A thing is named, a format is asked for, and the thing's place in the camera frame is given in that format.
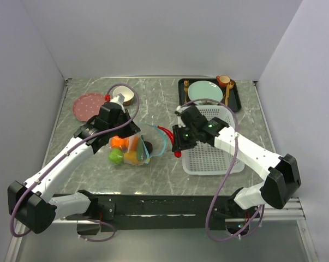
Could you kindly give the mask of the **yellow toy lemon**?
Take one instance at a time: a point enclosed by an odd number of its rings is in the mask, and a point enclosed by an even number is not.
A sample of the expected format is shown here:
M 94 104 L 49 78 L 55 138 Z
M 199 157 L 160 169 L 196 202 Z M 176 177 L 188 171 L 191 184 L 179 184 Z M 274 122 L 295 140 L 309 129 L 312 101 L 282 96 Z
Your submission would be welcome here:
M 124 154 L 124 162 L 132 165 L 141 165 L 142 161 L 137 159 L 137 152 L 136 151 L 128 151 Z

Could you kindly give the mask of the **dark purple toy mangosteen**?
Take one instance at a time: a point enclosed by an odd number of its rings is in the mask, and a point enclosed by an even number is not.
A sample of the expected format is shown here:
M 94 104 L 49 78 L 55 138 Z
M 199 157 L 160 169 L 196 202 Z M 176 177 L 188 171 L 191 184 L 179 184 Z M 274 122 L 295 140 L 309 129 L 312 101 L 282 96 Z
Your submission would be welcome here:
M 144 141 L 144 144 L 145 144 L 145 148 L 146 148 L 148 154 L 151 154 L 152 151 L 153 151 L 152 144 L 150 142 L 148 142 L 148 141 Z

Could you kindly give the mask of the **clear zip top bag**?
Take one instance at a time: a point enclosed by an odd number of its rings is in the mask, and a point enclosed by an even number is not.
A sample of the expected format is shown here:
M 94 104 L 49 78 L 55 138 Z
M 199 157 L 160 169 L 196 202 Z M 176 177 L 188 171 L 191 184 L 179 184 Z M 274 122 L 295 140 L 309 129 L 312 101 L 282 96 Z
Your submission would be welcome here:
M 114 165 L 148 164 L 153 157 L 161 156 L 167 146 L 166 135 L 157 126 L 139 124 L 140 132 L 127 138 L 110 139 L 108 160 Z

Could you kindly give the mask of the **red toy chili pepper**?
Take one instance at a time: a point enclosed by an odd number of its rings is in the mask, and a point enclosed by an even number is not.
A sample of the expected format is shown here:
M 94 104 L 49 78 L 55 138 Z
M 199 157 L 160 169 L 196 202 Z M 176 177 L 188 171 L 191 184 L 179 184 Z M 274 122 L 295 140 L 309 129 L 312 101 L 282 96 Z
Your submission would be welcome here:
M 174 139 L 174 134 L 172 131 L 168 130 L 165 127 L 162 126 L 157 126 L 160 130 L 162 130 L 170 139 L 172 146 L 174 145 L 175 139 Z M 181 158 L 182 153 L 181 151 L 174 151 L 174 155 L 176 158 Z

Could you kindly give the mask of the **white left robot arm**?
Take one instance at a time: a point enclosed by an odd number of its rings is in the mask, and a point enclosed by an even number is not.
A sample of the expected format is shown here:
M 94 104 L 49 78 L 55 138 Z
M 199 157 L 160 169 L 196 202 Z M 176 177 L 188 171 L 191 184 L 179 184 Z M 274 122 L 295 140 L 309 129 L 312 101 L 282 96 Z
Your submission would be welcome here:
M 96 154 L 114 136 L 127 138 L 140 131 L 120 102 L 106 102 L 98 115 L 80 126 L 64 149 L 46 166 L 24 183 L 14 181 L 8 187 L 11 219 L 17 219 L 30 231 L 39 234 L 62 217 L 98 216 L 98 198 L 86 190 L 54 197 L 74 170 Z

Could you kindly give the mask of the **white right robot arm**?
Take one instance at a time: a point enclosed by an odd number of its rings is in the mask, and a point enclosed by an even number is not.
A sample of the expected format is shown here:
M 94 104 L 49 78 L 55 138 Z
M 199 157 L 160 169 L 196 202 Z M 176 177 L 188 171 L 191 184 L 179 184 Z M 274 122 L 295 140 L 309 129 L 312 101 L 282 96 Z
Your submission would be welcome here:
M 262 182 L 240 188 L 230 197 L 229 213 L 241 217 L 254 206 L 268 204 L 282 209 L 301 185 L 296 159 L 290 155 L 270 152 L 238 133 L 234 127 L 218 117 L 208 120 L 196 106 L 178 106 L 175 114 L 172 151 L 194 148 L 198 142 L 209 144 L 235 156 L 254 170 Z

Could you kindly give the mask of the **orange toy tangerine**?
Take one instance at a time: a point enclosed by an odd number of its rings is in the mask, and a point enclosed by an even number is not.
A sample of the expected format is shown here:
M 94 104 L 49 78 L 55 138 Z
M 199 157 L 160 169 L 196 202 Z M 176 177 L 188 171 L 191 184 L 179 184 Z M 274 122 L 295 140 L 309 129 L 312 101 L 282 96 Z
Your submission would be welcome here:
M 130 151 L 136 151 L 139 143 L 139 137 L 134 135 L 129 138 L 128 149 Z
M 129 146 L 129 138 L 122 139 L 119 136 L 114 136 L 110 140 L 110 145 L 111 145 L 111 148 L 113 148 L 113 149 L 117 148 L 120 150 L 125 150 Z

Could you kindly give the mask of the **green toy apple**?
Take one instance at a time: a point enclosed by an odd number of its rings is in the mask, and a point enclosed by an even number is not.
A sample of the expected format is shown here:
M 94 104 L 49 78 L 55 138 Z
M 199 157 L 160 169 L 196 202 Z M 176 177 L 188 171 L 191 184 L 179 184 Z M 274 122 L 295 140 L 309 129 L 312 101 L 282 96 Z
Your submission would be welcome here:
M 109 161 L 114 164 L 121 164 L 123 162 L 123 152 L 119 148 L 114 148 L 110 151 L 108 155 Z

